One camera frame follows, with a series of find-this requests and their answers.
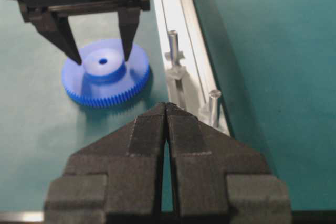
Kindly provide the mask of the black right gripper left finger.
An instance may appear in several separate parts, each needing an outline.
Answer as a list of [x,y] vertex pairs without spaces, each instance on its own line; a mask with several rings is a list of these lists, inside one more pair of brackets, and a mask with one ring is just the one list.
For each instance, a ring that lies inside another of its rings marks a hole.
[[45,223],[158,223],[165,104],[73,153],[50,183]]

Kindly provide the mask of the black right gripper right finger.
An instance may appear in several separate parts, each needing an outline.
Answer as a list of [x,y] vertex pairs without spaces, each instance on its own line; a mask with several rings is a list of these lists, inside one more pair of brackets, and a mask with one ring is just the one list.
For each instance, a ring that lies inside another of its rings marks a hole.
[[287,186],[261,152],[173,103],[166,119],[180,223],[291,223]]

